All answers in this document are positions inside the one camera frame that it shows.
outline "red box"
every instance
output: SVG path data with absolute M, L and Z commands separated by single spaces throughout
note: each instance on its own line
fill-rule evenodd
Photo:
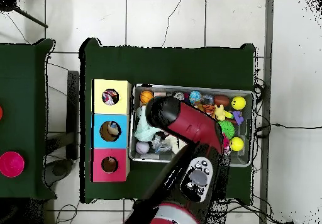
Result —
M 128 149 L 93 149 L 94 160 L 92 163 L 93 182 L 125 182 L 130 171 Z M 117 169 L 114 172 L 106 172 L 102 167 L 105 158 L 112 157 L 117 161 Z

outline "purple toy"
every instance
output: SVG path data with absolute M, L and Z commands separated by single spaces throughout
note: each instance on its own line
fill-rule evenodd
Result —
M 244 118 L 240 116 L 241 113 L 242 112 L 240 112 L 239 110 L 236 110 L 232 113 L 234 115 L 234 119 L 237 122 L 237 125 L 241 125 L 241 123 L 244 121 Z

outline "shape sorter box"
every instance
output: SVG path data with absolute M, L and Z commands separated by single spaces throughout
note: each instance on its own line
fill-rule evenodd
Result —
M 128 81 L 115 81 L 104 79 L 93 79 L 94 87 L 94 113 L 95 114 L 129 114 L 131 84 Z M 103 93 L 113 90 L 118 94 L 118 101 L 108 105 L 103 101 Z
M 128 149 L 92 149 L 94 159 L 92 160 L 93 182 L 125 182 L 130 171 L 130 160 Z M 117 161 L 114 172 L 106 172 L 102 167 L 105 158 L 113 158 Z
M 121 133 L 115 141 L 107 142 L 100 134 L 100 129 L 102 125 L 107 121 L 113 121 L 117 123 L 121 129 Z M 94 115 L 94 148 L 128 148 L 128 130 L 129 130 L 129 115 Z

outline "hole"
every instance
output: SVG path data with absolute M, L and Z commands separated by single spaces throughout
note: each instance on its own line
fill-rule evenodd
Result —
M 104 104 L 113 106 L 119 100 L 118 92 L 116 92 L 114 89 L 107 89 L 102 93 L 102 100 Z
M 106 157 L 102 160 L 102 169 L 107 173 L 113 173 L 118 169 L 118 161 L 114 157 Z
M 115 121 L 105 121 L 99 129 L 102 139 L 107 142 L 115 142 L 121 135 L 121 127 Z

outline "green spiky ball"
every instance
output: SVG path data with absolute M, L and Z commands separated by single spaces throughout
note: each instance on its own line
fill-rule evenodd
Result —
M 221 127 L 222 132 L 226 135 L 227 139 L 232 139 L 235 135 L 234 125 L 227 120 L 219 121 L 218 123 Z

